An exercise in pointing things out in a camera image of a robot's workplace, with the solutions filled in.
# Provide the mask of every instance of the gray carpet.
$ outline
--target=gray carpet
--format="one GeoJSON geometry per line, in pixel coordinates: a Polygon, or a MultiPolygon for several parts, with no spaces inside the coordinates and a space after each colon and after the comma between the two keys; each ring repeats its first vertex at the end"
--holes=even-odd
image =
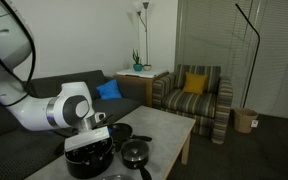
{"type": "Polygon", "coordinates": [[[237,132],[232,122],[224,144],[191,136],[189,161],[179,159],[169,180],[288,180],[288,119],[260,115],[251,133],[237,132]]]}

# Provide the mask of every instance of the floor lamp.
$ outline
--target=floor lamp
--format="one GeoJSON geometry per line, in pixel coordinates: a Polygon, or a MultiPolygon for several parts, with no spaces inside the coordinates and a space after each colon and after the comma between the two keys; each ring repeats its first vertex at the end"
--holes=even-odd
{"type": "Polygon", "coordinates": [[[254,66],[255,66],[255,62],[256,62],[256,57],[257,57],[257,53],[258,53],[258,48],[260,46],[260,34],[257,32],[257,30],[254,28],[254,26],[252,25],[252,23],[248,20],[248,18],[246,17],[246,15],[244,14],[244,12],[242,11],[242,9],[240,8],[240,6],[238,4],[235,4],[235,6],[237,7],[237,9],[240,11],[240,13],[243,15],[244,19],[246,20],[246,22],[251,26],[251,28],[255,31],[258,41],[257,41],[257,46],[256,46],[256,51],[255,51],[255,55],[254,55],[254,59],[253,59],[253,63],[252,63],[252,67],[251,67],[251,73],[250,76],[248,78],[248,83],[247,83],[247,87],[246,87],[246,93],[245,93],[245,97],[244,97],[244,102],[243,102],[243,107],[245,108],[245,103],[246,103],[246,99],[247,99],[247,95],[248,95],[248,90],[250,88],[250,84],[251,84],[251,80],[252,80],[252,76],[253,76],[253,71],[254,71],[254,66]]]}
{"type": "Polygon", "coordinates": [[[143,26],[144,26],[144,29],[145,29],[146,63],[144,64],[144,70],[146,70],[146,71],[149,71],[152,68],[152,65],[150,65],[148,62],[148,38],[147,38],[147,8],[148,8],[148,5],[149,5],[149,0],[143,0],[142,2],[136,1],[133,3],[133,6],[134,6],[142,24],[143,24],[143,26]],[[141,17],[141,11],[142,11],[143,7],[145,9],[145,23],[143,22],[143,19],[141,17]]]}

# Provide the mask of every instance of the saucepan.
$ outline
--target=saucepan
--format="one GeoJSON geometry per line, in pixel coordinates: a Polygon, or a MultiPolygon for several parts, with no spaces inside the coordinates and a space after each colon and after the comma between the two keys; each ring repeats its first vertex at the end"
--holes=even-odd
{"type": "Polygon", "coordinates": [[[113,139],[96,143],[65,152],[66,164],[69,173],[75,178],[86,179],[95,177],[104,172],[114,158],[113,139]]]}
{"type": "Polygon", "coordinates": [[[141,139],[130,139],[123,144],[121,153],[123,164],[130,169],[139,169],[143,180],[151,180],[151,174],[145,168],[149,160],[150,148],[141,139]]]}

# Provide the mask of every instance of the striped armchair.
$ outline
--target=striped armchair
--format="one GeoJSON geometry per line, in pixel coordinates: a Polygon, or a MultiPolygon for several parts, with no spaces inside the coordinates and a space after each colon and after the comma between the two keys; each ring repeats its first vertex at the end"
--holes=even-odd
{"type": "Polygon", "coordinates": [[[221,77],[219,66],[178,65],[153,83],[153,108],[196,119],[193,132],[224,142],[233,89],[229,77],[221,77]],[[184,93],[185,72],[208,75],[203,95],[184,93]]]}

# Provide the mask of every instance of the gray sofa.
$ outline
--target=gray sofa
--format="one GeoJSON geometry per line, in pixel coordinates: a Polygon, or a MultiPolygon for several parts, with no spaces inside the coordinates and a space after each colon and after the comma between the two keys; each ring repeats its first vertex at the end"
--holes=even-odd
{"type": "MultiPolygon", "coordinates": [[[[45,98],[59,94],[62,83],[84,81],[95,112],[105,112],[112,117],[108,121],[115,122],[145,103],[145,84],[117,80],[123,98],[101,100],[96,87],[111,79],[96,70],[34,79],[30,89],[35,96],[45,98]]],[[[58,134],[54,130],[27,131],[7,109],[0,107],[0,179],[24,179],[59,157],[61,154],[55,150],[65,138],[58,134]]]]}

